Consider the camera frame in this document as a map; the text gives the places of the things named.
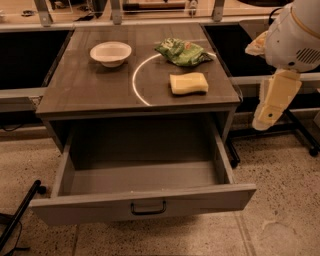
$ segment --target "drawer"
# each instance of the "drawer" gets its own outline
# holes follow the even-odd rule
[[[75,121],[50,198],[48,225],[242,210],[256,190],[235,184],[209,114]]]

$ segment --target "yellow sponge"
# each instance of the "yellow sponge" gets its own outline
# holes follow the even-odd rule
[[[208,92],[209,85],[203,73],[193,72],[184,75],[170,75],[171,90],[173,94],[189,94],[195,92]]]

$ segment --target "floor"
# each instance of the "floor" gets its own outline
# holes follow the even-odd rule
[[[245,210],[50,227],[27,209],[18,247],[30,250],[14,255],[320,255],[320,156],[309,155],[297,132],[233,142],[241,158],[236,181],[257,185]],[[50,193],[60,159],[41,127],[0,131],[0,212],[13,214],[36,179]],[[18,234],[19,226],[3,255]]]

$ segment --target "wooden cabinet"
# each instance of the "wooden cabinet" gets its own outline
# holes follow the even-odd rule
[[[224,143],[240,103],[218,60],[177,67],[155,56],[164,38],[212,48],[199,24],[76,28],[37,115],[63,152],[51,197],[32,210],[50,225],[243,209]],[[90,59],[104,41],[133,48],[119,68]],[[172,95],[170,74],[201,72],[205,95]]]

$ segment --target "white bowl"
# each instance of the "white bowl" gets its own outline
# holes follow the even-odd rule
[[[93,47],[90,51],[92,59],[101,62],[105,67],[120,66],[131,54],[131,47],[121,42],[105,42]]]

